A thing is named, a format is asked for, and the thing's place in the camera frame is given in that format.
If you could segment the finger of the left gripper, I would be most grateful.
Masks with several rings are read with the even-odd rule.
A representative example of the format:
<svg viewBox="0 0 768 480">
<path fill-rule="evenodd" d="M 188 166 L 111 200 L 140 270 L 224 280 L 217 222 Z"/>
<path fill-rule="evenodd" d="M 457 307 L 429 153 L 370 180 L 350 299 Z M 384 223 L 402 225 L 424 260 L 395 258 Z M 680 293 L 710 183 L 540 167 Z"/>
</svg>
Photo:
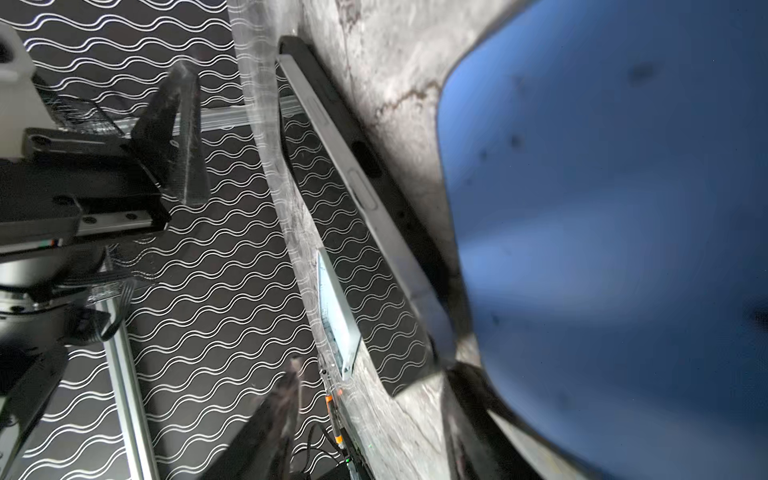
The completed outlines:
<svg viewBox="0 0 768 480">
<path fill-rule="evenodd" d="M 167 195 L 187 206 L 208 202 L 200 79 L 191 63 L 171 67 L 133 126 L 130 145 Z"/>
</svg>

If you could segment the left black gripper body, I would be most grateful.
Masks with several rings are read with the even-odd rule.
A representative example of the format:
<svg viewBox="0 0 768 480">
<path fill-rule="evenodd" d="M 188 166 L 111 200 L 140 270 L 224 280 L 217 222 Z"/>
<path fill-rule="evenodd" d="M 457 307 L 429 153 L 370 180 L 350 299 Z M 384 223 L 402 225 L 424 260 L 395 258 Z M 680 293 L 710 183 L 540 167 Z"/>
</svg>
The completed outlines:
<svg viewBox="0 0 768 480">
<path fill-rule="evenodd" d="M 1 162 L 1 255 L 29 258 L 164 231 L 157 182 L 120 136 L 28 128 Z"/>
</svg>

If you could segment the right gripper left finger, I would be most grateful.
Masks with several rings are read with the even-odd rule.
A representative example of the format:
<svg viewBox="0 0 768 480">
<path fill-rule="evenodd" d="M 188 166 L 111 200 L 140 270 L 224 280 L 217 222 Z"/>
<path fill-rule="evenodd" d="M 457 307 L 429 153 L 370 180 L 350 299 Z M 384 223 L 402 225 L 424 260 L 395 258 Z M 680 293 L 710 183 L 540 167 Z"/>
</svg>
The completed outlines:
<svg viewBox="0 0 768 480">
<path fill-rule="evenodd" d="M 302 394 L 303 362 L 292 357 L 284 375 L 263 398 L 203 479 L 288 479 Z"/>
</svg>

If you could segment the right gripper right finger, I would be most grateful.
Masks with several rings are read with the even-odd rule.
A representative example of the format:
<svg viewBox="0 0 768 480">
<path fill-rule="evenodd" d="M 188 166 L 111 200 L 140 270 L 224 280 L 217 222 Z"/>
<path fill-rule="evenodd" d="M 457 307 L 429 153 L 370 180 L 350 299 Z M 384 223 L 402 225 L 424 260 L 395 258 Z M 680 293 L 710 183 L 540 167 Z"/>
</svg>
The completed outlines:
<svg viewBox="0 0 768 480">
<path fill-rule="evenodd" d="M 490 416 L 492 409 L 506 411 L 478 367 L 456 362 L 445 370 L 441 412 L 449 477 L 538 479 Z"/>
</svg>

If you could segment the black smartphone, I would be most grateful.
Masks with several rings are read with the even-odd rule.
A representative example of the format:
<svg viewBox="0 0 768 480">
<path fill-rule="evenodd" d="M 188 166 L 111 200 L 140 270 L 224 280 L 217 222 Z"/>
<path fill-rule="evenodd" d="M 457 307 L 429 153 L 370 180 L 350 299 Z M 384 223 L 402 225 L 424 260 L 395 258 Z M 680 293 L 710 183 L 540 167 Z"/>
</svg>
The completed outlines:
<svg viewBox="0 0 768 480">
<path fill-rule="evenodd" d="M 453 354 L 448 313 L 294 58 L 276 63 L 280 139 L 299 204 L 340 280 L 376 381 L 396 397 Z"/>
</svg>

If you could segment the black phone case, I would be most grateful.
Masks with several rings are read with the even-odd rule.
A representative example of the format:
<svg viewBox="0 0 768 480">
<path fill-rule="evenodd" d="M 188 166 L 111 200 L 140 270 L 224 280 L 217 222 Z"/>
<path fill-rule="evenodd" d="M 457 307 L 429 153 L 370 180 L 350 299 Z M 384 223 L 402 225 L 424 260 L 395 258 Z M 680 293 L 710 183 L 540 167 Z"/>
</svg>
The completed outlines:
<svg viewBox="0 0 768 480">
<path fill-rule="evenodd" d="M 360 122 L 318 61 L 315 51 L 297 36 L 279 39 L 278 52 L 294 58 L 330 119 L 364 171 L 373 189 L 419 262 L 440 300 L 450 294 L 450 271 L 427 229 L 418 219 L 388 168 L 374 151 Z"/>
</svg>

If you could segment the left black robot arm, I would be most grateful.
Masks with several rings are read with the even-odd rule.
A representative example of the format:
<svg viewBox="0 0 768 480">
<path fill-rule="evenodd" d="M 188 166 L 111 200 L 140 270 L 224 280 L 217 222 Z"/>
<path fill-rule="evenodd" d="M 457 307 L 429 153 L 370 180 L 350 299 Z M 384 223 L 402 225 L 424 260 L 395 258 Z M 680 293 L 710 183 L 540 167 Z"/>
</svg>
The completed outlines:
<svg viewBox="0 0 768 480">
<path fill-rule="evenodd" d="M 1 472 L 43 417 L 69 346 L 111 339 L 135 288 L 106 265 L 110 245 L 163 232 L 170 195 L 210 196 L 200 79 L 172 66 L 128 137 L 14 124 L 1 143 Z M 121 308 L 96 306 L 114 287 Z"/>
</svg>

